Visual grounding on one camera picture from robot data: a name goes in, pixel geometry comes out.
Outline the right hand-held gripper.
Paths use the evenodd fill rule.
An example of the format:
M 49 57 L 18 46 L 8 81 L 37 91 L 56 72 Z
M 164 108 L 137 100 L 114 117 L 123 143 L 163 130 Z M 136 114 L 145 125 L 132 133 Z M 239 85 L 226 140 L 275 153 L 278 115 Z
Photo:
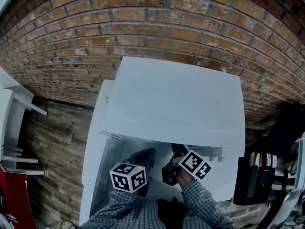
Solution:
M 194 151 L 188 151 L 184 145 L 171 144 L 173 156 L 170 162 L 162 168 L 163 183 L 174 186 L 178 182 L 175 176 L 183 168 L 195 179 L 203 180 L 212 170 L 212 166 Z

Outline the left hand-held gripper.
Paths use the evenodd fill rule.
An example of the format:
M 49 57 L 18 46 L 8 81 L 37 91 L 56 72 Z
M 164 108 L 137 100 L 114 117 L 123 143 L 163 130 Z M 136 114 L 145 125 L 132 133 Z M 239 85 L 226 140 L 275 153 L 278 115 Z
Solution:
M 154 166 L 156 150 L 147 148 L 132 154 L 128 159 L 117 163 L 110 170 L 110 177 L 114 189 L 128 193 L 146 196 L 149 183 L 148 177 Z

